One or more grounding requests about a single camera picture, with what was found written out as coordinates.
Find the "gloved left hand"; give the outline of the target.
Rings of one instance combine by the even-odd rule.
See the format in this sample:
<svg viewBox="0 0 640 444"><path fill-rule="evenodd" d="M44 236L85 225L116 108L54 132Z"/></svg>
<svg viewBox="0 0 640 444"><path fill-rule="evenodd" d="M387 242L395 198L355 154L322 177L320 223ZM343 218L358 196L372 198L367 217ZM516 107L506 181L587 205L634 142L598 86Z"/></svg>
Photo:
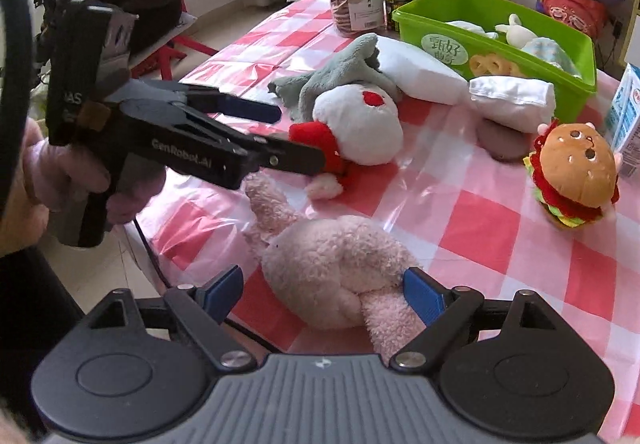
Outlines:
<svg viewBox="0 0 640 444"><path fill-rule="evenodd" d="M72 199L108 190L111 177L102 162L82 146L52 146L39 124L28 118L25 126L23 172L25 190L36 204L62 211ZM107 222L126 224L160 193L166 181L163 167L108 198Z"/></svg>

